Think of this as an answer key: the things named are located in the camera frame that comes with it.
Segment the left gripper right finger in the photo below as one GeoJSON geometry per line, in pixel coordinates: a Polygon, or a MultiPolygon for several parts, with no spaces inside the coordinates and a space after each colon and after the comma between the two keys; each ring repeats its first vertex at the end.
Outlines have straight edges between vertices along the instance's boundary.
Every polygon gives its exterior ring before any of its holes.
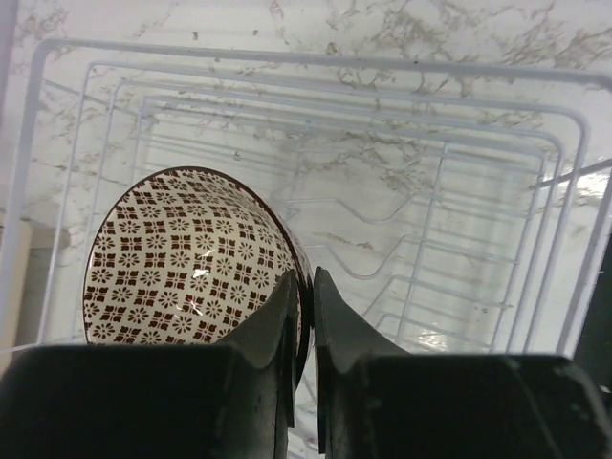
{"type": "Polygon", "coordinates": [[[596,386],[550,355],[411,354],[317,269],[318,447],[328,458],[607,458],[596,386]]]}

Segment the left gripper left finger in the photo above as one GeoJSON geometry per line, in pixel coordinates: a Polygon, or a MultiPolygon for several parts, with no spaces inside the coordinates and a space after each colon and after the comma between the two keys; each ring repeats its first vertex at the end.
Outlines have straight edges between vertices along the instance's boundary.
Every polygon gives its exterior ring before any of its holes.
{"type": "Polygon", "coordinates": [[[294,419],[297,280],[205,345],[65,345],[1,380],[5,458],[283,458],[294,419]]]}

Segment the patterned bowl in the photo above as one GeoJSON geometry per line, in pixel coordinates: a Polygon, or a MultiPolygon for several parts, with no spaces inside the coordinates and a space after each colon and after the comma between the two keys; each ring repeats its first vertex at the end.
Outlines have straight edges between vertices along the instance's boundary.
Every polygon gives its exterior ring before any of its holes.
{"type": "Polygon", "coordinates": [[[178,166],[130,187],[102,221],[82,290],[90,344],[210,344],[294,272],[312,290],[305,251],[252,189],[220,171],[178,166]]]}

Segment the white wire dish rack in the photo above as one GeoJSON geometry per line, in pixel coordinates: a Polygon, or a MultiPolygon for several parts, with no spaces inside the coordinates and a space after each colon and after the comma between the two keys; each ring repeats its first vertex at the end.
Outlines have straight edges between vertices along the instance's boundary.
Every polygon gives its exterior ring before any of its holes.
{"type": "Polygon", "coordinates": [[[1,163],[1,359],[81,343],[93,239],[158,171],[228,174],[417,353],[578,344],[610,226],[611,77],[48,39],[1,163]]]}

